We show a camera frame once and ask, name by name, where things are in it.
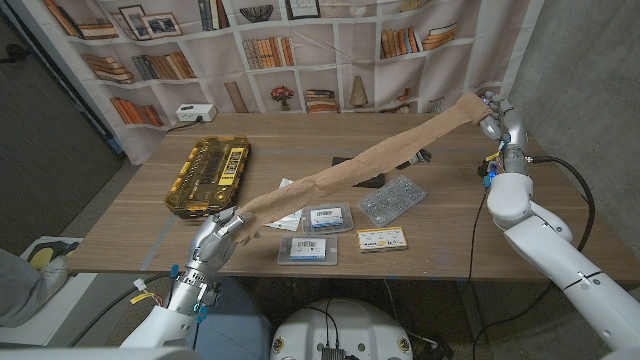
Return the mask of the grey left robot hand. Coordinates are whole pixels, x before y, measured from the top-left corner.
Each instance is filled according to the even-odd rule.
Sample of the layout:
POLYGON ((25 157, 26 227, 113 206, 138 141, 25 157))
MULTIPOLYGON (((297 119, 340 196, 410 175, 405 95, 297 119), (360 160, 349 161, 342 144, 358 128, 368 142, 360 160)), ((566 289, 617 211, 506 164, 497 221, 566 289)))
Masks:
POLYGON ((214 277, 236 248, 232 234, 253 218, 252 213, 237 215, 236 209, 210 215, 202 223, 192 240, 186 271, 174 281, 168 310, 194 316, 199 307, 214 302, 214 277))

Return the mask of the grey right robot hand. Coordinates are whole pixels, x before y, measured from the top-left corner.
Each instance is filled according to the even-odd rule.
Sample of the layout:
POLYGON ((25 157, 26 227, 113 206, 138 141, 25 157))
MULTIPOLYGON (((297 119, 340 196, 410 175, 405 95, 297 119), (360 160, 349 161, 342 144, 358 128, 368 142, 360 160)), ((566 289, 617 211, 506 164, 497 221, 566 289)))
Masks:
POLYGON ((528 175, 525 160, 528 134, 521 115, 499 94, 487 91, 481 98, 491 108, 492 114, 485 117, 479 126, 490 140, 499 142, 499 158, 504 170, 528 175))

